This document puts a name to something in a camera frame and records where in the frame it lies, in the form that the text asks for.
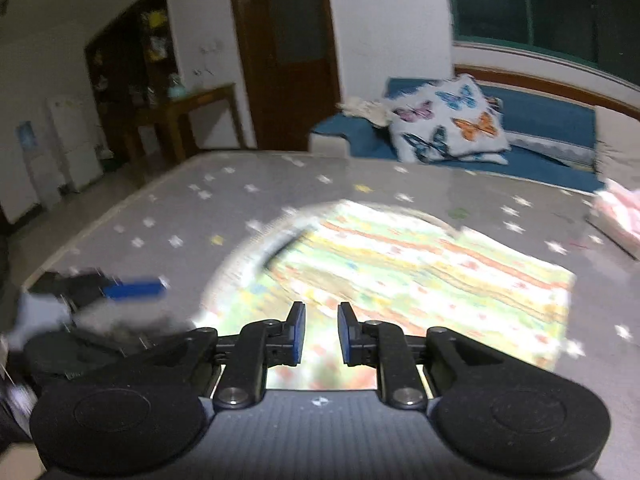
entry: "window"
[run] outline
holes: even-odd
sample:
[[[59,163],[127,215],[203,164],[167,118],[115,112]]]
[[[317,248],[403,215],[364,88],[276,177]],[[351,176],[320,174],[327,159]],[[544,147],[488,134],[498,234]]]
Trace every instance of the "window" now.
[[[451,0],[456,37],[582,62],[640,85],[640,0]]]
[[[593,0],[530,0],[533,45],[596,61]]]
[[[527,43],[525,0],[456,0],[462,36]]]

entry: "door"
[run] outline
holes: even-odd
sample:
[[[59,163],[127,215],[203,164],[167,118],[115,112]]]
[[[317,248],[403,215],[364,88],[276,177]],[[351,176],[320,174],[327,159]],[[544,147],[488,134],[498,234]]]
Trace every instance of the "door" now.
[[[258,148],[306,151],[340,101],[329,0],[232,0]]]

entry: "pink butterfly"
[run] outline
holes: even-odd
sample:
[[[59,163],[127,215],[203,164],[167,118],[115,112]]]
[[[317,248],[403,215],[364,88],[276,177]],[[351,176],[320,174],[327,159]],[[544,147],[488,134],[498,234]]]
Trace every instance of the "pink butterfly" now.
[[[405,123],[415,123],[433,117],[433,112],[431,111],[432,104],[431,101],[425,101],[418,108],[396,108],[394,113]]]

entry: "wooden table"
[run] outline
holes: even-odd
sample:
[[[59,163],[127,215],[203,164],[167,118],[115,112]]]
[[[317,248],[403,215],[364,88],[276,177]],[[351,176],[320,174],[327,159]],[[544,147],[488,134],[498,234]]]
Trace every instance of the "wooden table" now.
[[[166,130],[168,131],[177,163],[180,164],[184,162],[187,159],[187,156],[182,142],[182,133],[179,124],[180,117],[193,110],[197,110],[200,107],[217,101],[226,101],[229,104],[236,139],[238,140],[240,147],[246,150],[247,145],[244,142],[244,135],[242,134],[242,125],[240,123],[238,104],[236,102],[235,86],[236,85],[234,83],[218,86],[216,88],[203,90],[180,99],[169,101],[158,108],[142,108],[139,110],[132,122],[131,129],[125,132],[125,144],[130,160],[132,162],[137,162],[141,158],[140,150],[138,148],[140,144],[140,133],[138,129],[141,126],[153,126],[158,124],[159,126],[166,127]]]

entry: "metal screw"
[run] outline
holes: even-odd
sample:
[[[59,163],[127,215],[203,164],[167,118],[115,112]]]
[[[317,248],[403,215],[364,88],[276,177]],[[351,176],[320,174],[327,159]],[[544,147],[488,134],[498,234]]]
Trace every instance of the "metal screw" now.
[[[242,388],[236,388],[234,386],[225,388],[218,395],[218,399],[225,404],[231,404],[235,406],[236,404],[242,404],[249,398],[249,394],[244,391]]]
[[[400,388],[394,391],[394,400],[405,406],[413,406],[424,399],[424,395],[415,388]]]

